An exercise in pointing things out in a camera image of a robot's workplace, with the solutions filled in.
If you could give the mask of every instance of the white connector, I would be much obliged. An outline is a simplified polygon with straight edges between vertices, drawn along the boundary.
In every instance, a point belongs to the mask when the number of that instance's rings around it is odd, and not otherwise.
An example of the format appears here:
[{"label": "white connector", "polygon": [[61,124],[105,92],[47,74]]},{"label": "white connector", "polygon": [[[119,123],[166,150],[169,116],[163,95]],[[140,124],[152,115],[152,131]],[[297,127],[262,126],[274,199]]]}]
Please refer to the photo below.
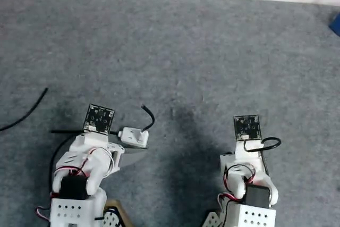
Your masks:
[{"label": "white connector", "polygon": [[127,145],[145,148],[149,139],[149,132],[140,129],[125,127],[118,133],[121,141]]}]

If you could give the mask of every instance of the blue object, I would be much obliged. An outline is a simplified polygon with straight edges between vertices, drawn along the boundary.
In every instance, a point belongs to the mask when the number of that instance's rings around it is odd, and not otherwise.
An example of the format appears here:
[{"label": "blue object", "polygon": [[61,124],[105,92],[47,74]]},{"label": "blue object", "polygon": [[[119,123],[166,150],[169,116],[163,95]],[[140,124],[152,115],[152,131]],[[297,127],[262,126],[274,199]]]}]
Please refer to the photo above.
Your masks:
[{"label": "blue object", "polygon": [[340,14],[335,18],[335,20],[329,25],[330,29],[334,31],[335,34],[340,36]]}]

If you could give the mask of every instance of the black electronic component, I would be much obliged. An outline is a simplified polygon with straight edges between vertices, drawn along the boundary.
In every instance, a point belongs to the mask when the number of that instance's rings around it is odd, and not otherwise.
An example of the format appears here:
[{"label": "black electronic component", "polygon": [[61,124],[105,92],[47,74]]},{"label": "black electronic component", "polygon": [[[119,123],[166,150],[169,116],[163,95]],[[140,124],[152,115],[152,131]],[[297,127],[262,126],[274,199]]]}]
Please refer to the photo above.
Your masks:
[{"label": "black electronic component", "polygon": [[261,139],[258,115],[234,116],[236,141]]},{"label": "black electronic component", "polygon": [[110,108],[90,104],[84,121],[84,130],[109,134],[115,111]]},{"label": "black electronic component", "polygon": [[85,200],[89,196],[86,192],[87,177],[84,175],[64,176],[61,182],[58,198]]},{"label": "black electronic component", "polygon": [[269,196],[270,190],[268,187],[246,184],[243,203],[253,207],[269,208]]}]

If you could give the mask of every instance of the black cable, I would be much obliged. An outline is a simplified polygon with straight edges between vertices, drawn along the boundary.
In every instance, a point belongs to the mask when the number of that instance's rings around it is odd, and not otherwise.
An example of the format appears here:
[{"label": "black cable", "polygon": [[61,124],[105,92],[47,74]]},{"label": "black cable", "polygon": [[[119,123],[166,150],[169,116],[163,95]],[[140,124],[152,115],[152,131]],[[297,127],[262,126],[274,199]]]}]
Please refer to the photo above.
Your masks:
[{"label": "black cable", "polygon": [[5,126],[5,127],[2,127],[0,128],[0,131],[4,131],[4,130],[7,130],[17,124],[19,124],[20,122],[22,122],[23,120],[25,120],[36,108],[37,106],[40,104],[40,102],[42,101],[44,95],[46,94],[48,88],[45,88],[44,91],[42,92],[42,94],[40,95],[40,97],[38,98],[38,100],[35,102],[35,104],[33,105],[33,107],[20,119],[18,119],[17,121]]},{"label": "black cable", "polygon": [[83,130],[51,130],[52,134],[82,133]]},{"label": "black cable", "polygon": [[254,153],[254,152],[260,152],[261,154],[261,158],[262,158],[262,162],[263,162],[263,166],[265,168],[265,172],[268,176],[269,175],[269,171],[268,171],[268,166],[267,166],[267,163],[266,163],[266,160],[264,158],[264,151],[266,150],[271,150],[271,149],[274,149],[276,147],[279,147],[282,143],[281,139],[277,138],[277,137],[268,137],[268,138],[263,138],[263,140],[261,141],[262,144],[264,144],[265,142],[267,141],[270,141],[270,140],[276,140],[277,142],[271,146],[266,146],[266,147],[263,147],[263,148],[256,148],[256,149],[251,149],[251,150],[247,150],[246,147],[245,147],[245,143],[247,142],[247,140],[244,141],[243,143],[243,148],[246,152],[248,153]]},{"label": "black cable", "polygon": [[261,143],[264,144],[265,142],[270,141],[270,140],[276,140],[277,142],[275,144],[271,145],[271,146],[265,146],[265,147],[262,147],[262,148],[255,148],[255,149],[248,150],[245,147],[245,143],[247,143],[248,140],[245,139],[244,142],[243,142],[243,148],[248,153],[254,153],[254,152],[271,150],[271,149],[274,149],[274,148],[279,147],[281,145],[281,139],[279,139],[277,137],[263,138]]},{"label": "black cable", "polygon": [[54,151],[52,158],[49,162],[49,170],[48,170],[48,189],[50,192],[52,192],[52,179],[53,179],[53,167],[54,167],[54,160],[55,157],[57,156],[59,150],[72,138],[74,138],[76,135],[72,134],[71,136],[68,136],[64,141],[62,141],[59,146],[57,147],[57,149]]},{"label": "black cable", "polygon": [[[52,134],[82,133],[83,130],[51,130]],[[110,134],[118,136],[118,131],[110,131]]]},{"label": "black cable", "polygon": [[243,166],[243,167],[246,167],[246,168],[250,171],[251,176],[254,175],[254,172],[252,172],[252,170],[251,170],[248,166],[246,166],[246,165],[244,165],[244,164],[235,164],[235,165],[230,166],[229,168],[225,168],[225,169],[224,169],[224,174],[226,175],[227,178],[228,178],[229,170],[232,169],[233,167],[236,167],[236,166]]},{"label": "black cable", "polygon": [[260,154],[261,154],[263,166],[265,167],[265,173],[270,177],[268,167],[267,167],[267,163],[266,163],[265,157],[263,156],[264,151],[261,151]]},{"label": "black cable", "polygon": [[253,172],[247,165],[244,165],[244,164],[235,164],[235,165],[232,165],[232,166],[230,166],[229,168],[227,168],[227,169],[224,171],[224,174],[228,177],[228,172],[229,172],[229,170],[232,169],[233,167],[237,167],[237,166],[246,167],[246,168],[250,171],[251,175],[252,175],[252,176],[254,175],[254,172]]},{"label": "black cable", "polygon": [[227,221],[227,211],[228,211],[228,205],[229,205],[230,202],[235,202],[235,201],[229,200],[229,201],[227,202],[227,205],[225,206],[225,216],[224,216],[223,223],[222,223],[222,225],[219,225],[219,226],[221,226],[221,227],[224,227],[225,222]]},{"label": "black cable", "polygon": [[151,122],[148,126],[146,126],[144,129],[141,130],[141,132],[144,132],[144,131],[150,129],[150,128],[155,124],[155,116],[154,116],[154,114],[151,112],[151,110],[148,109],[146,106],[142,105],[142,109],[143,109],[145,112],[147,112],[147,113],[150,115],[151,119],[152,119],[152,122]]}]

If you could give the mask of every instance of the circuit board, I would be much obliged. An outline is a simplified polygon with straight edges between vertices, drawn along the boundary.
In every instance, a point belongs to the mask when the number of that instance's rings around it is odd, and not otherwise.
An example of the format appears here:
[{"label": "circuit board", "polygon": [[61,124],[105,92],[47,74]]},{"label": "circuit board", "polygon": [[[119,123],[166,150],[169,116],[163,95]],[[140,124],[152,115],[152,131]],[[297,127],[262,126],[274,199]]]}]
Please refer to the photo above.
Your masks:
[{"label": "circuit board", "polygon": [[110,108],[90,104],[83,129],[109,134],[115,111]]},{"label": "circuit board", "polygon": [[236,141],[261,139],[261,126],[258,115],[234,116]]}]

